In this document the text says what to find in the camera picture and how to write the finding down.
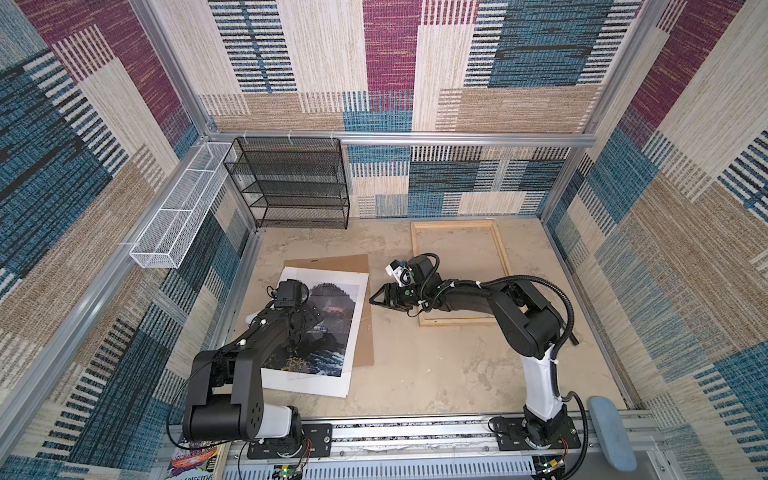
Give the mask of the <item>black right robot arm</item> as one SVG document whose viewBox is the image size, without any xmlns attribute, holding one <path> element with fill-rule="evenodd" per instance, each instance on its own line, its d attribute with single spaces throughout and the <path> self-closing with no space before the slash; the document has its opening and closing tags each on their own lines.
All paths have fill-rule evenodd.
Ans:
<svg viewBox="0 0 768 480">
<path fill-rule="evenodd" d="M 509 275 L 490 281 L 443 279 L 440 258 L 425 253 L 386 267 L 393 278 L 369 303 L 411 314 L 433 310 L 468 311 L 493 316 L 507 344 L 521 357 L 526 382 L 523 420 L 518 427 L 491 425 L 499 438 L 520 435 L 532 449 L 552 446 L 570 420 L 560 392 L 558 356 L 573 334 L 573 305 L 562 289 L 533 275 Z"/>
</svg>

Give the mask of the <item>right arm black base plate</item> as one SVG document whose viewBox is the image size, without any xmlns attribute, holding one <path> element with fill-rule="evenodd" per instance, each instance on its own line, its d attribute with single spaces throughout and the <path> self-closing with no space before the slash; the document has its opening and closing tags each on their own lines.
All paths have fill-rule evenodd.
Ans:
<svg viewBox="0 0 768 480">
<path fill-rule="evenodd" d="M 582 437 L 568 416 L 542 422 L 536 418 L 497 416 L 490 420 L 500 451 L 578 450 Z"/>
</svg>

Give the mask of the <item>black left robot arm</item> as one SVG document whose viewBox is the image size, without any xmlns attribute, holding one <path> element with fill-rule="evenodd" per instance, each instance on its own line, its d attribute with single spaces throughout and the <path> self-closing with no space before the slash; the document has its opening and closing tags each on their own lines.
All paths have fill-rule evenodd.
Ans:
<svg viewBox="0 0 768 480">
<path fill-rule="evenodd" d="M 299 280 L 278 284 L 248 330 L 217 350 L 198 353 L 186 388 L 182 434 L 191 442 L 244 441 L 270 454 L 296 456 L 308 446 L 292 406 L 264 401 L 262 366 L 277 349 L 293 353 L 323 321 Z"/>
</svg>

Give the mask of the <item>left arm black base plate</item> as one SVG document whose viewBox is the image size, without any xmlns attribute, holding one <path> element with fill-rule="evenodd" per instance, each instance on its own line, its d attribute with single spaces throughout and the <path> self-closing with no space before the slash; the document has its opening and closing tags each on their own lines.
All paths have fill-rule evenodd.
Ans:
<svg viewBox="0 0 768 480">
<path fill-rule="evenodd" d="M 263 439 L 248 445 L 248 460 L 326 458 L 333 440 L 331 423 L 303 424 L 284 438 Z"/>
</svg>

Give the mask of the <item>white bordered dark photo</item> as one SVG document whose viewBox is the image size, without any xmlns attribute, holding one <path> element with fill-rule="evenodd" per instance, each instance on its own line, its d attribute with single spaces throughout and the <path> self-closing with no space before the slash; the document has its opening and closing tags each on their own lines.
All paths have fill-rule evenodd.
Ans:
<svg viewBox="0 0 768 480">
<path fill-rule="evenodd" d="M 286 267 L 280 279 L 305 286 L 307 307 L 323 320 L 306 331 L 295 349 L 276 349 L 262 368 L 266 389 L 345 398 L 368 287 L 367 273 Z"/>
</svg>

